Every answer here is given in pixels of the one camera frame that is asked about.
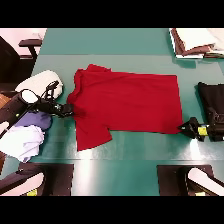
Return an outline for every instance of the stack of folded cloth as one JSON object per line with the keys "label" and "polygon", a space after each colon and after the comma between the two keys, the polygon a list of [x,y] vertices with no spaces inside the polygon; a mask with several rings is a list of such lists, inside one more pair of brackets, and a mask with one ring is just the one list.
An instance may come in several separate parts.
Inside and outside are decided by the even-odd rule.
{"label": "stack of folded cloth", "polygon": [[224,58],[224,28],[170,28],[177,58]]}
{"label": "stack of folded cloth", "polygon": [[[54,91],[54,98],[62,93],[62,82],[53,71],[44,71],[20,83],[15,91],[30,89],[40,97],[46,87],[53,81],[59,81]],[[11,99],[0,94],[0,109]],[[0,139],[0,151],[26,163],[32,156],[39,154],[39,146],[44,141],[45,132],[51,127],[52,117],[44,112],[26,113],[9,131]]]}

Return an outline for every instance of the purple cloth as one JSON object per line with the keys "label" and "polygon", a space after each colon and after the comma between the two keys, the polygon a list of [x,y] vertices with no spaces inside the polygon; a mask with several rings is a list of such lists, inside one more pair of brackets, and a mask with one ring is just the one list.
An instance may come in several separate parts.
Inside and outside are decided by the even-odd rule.
{"label": "purple cloth", "polygon": [[38,112],[38,113],[26,113],[14,126],[30,126],[35,125],[37,127],[40,127],[42,130],[46,130],[50,128],[52,124],[52,117],[51,115],[44,113],[44,112]]}

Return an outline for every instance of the red fabric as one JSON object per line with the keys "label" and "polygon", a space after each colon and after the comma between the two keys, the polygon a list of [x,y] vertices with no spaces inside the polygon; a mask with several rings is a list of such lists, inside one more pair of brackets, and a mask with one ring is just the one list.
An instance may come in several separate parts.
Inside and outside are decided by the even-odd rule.
{"label": "red fabric", "polygon": [[78,151],[112,139],[109,130],[178,133],[183,123],[175,75],[78,69],[68,103],[75,106]]}

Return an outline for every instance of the black chair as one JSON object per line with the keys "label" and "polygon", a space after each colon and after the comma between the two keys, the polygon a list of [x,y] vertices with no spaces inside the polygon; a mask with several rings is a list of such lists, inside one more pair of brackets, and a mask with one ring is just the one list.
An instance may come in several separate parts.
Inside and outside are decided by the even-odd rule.
{"label": "black chair", "polygon": [[28,47],[31,55],[18,55],[14,48],[0,36],[0,90],[7,83],[12,85],[29,78],[35,65],[37,54],[34,47],[40,47],[42,40],[28,39],[19,43],[20,47]]}

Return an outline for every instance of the green table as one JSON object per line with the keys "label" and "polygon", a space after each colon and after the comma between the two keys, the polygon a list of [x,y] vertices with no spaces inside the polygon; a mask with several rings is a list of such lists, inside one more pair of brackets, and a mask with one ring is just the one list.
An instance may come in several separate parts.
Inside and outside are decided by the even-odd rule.
{"label": "green table", "polygon": [[[224,83],[223,61],[176,59],[168,29],[48,29],[33,75],[50,69],[64,83],[58,102],[74,89],[78,68],[98,64],[113,71],[176,74],[183,118],[203,122],[195,90],[199,82]],[[32,162],[74,163],[72,195],[158,195],[158,164],[211,164],[224,181],[224,142],[191,140],[181,134],[111,132],[113,140],[92,150],[76,151],[72,118],[54,118],[40,155]],[[1,178],[17,169],[7,158]]]}

